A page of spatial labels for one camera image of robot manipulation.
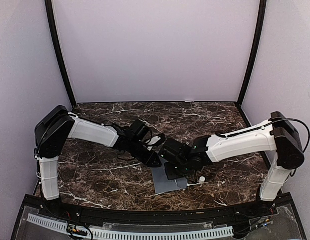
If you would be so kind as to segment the blue-grey envelope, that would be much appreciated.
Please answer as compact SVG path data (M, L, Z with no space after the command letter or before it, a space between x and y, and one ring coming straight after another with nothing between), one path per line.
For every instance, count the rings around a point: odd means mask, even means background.
M169 180L164 166L151 168L151 173L156 194L163 194L187 188L187 179L184 177Z

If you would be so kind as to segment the white glue stick cap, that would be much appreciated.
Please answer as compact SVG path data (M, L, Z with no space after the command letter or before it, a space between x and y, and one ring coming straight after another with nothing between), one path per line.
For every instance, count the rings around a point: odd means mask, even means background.
M199 182L200 184L205 183L205 177L201 176L201 177L199 178L198 182Z

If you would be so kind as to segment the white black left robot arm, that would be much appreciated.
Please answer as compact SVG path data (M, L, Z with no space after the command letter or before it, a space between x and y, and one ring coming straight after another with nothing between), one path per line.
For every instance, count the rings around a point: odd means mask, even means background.
M34 129L34 159L37 161L37 177L41 194L46 200L45 209L54 218L65 214L65 206L59 203L58 160L68 140L80 140L126 152L143 165L160 167L161 161L154 147L162 145L166 137L153 135L142 121L135 120L130 126L97 124L79 118L62 106L56 106Z

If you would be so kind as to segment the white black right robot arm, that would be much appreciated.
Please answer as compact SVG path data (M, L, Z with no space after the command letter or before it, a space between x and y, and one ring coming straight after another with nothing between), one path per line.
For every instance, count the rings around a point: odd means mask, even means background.
M259 199L250 205L250 213L260 217L268 211L269 202L276 199L288 178L305 161L304 153L308 146L302 145L293 122L295 119L286 118L276 111L260 124L229 133L201 136L192 145L169 138L160 149L159 156L166 160L167 178L175 180L232 157L274 152L267 177L260 187Z

